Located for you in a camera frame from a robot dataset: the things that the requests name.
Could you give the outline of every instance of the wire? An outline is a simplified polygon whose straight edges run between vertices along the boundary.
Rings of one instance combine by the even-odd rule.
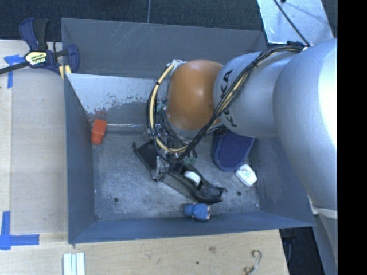
[[[152,137],[154,139],[155,146],[157,147],[157,151],[164,160],[167,160],[161,153],[160,149],[165,150],[169,154],[173,154],[177,160],[182,160],[184,157],[188,156],[191,151],[194,151],[195,146],[198,144],[198,142],[206,135],[206,133],[212,128],[213,124],[216,122],[218,117],[220,117],[227,109],[228,107],[235,101],[238,96],[240,95],[241,91],[244,88],[244,84],[247,81],[247,78],[252,73],[254,69],[256,69],[259,64],[261,64],[266,58],[269,56],[277,53],[277,52],[283,52],[283,51],[289,51],[289,52],[301,52],[304,49],[304,45],[302,44],[294,44],[294,45],[285,45],[285,46],[275,46],[270,49],[267,49],[265,51],[262,51],[259,56],[250,63],[235,79],[235,81],[232,83],[232,85],[229,87],[229,89],[225,92],[220,102],[217,104],[217,107],[215,108],[212,117],[210,118],[209,122],[202,127],[199,130],[199,133],[196,134],[196,136],[188,143],[183,145],[180,148],[170,148],[167,146],[163,140],[159,138],[157,129],[156,129],[156,120],[159,121],[159,118],[157,119],[157,114],[155,113],[155,106],[156,106],[156,98],[158,93],[158,88],[161,85],[162,81],[165,79],[165,77],[168,75],[168,73],[175,68],[177,64],[180,64],[181,60],[174,60],[162,73],[160,78],[157,80],[156,84],[153,87],[153,90],[150,93],[150,96],[148,98],[147,102],[147,122],[149,130],[152,134]],[[174,138],[179,139],[177,134],[173,134]]]
[[[147,16],[147,23],[149,23],[149,19],[150,19],[150,4],[151,4],[151,0],[148,0],[148,16]]]
[[[277,7],[279,8],[279,10],[283,13],[284,17],[286,18],[286,20],[290,23],[290,25],[294,28],[294,30],[298,33],[298,35],[302,38],[302,40],[306,43],[306,45],[309,47],[310,43],[308,42],[308,40],[306,40],[306,38],[302,35],[302,33],[297,29],[297,27],[294,25],[294,23],[290,20],[290,18],[288,17],[288,15],[284,12],[284,10],[280,7],[280,4],[277,2],[277,0],[274,0],[275,4],[277,5]]]

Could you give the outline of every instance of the black plastic part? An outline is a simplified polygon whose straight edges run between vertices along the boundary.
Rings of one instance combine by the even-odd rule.
[[[50,20],[47,18],[40,18],[34,21],[33,30],[38,41],[38,49],[40,51],[47,50],[46,43],[46,29]]]
[[[133,143],[132,147],[135,154],[149,170],[149,173],[157,168],[156,159],[158,154],[153,140],[145,143],[139,148]],[[184,177],[184,172],[187,170],[194,171],[200,176],[201,181],[198,185]],[[200,203],[211,205],[223,201],[224,198],[225,188],[211,184],[196,168],[191,165],[185,165],[182,162],[171,162],[169,164],[168,174],[162,181],[179,193]]]

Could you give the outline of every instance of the white object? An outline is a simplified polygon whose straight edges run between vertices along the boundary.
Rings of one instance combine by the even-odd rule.
[[[252,186],[257,181],[256,174],[248,164],[243,164],[235,174],[246,186]]]
[[[85,275],[84,253],[64,254],[63,275]]]
[[[201,178],[199,175],[197,175],[195,172],[193,171],[185,171],[185,173],[183,174],[184,177],[186,177],[188,180],[190,180],[191,182],[195,183],[196,186],[199,185]]]

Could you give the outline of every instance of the blue tape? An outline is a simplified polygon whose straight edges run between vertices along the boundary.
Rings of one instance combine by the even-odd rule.
[[[19,55],[5,56],[4,60],[6,61],[6,63],[9,64],[9,66],[25,62],[25,59]],[[12,86],[13,86],[13,72],[11,71],[7,76],[7,88],[10,89]]]
[[[12,246],[39,245],[39,234],[10,235],[10,211],[2,213],[0,250],[10,250]]]

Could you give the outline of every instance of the orange object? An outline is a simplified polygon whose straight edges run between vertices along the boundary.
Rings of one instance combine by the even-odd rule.
[[[91,141],[93,144],[100,144],[106,131],[107,122],[101,119],[95,119],[92,129]]]

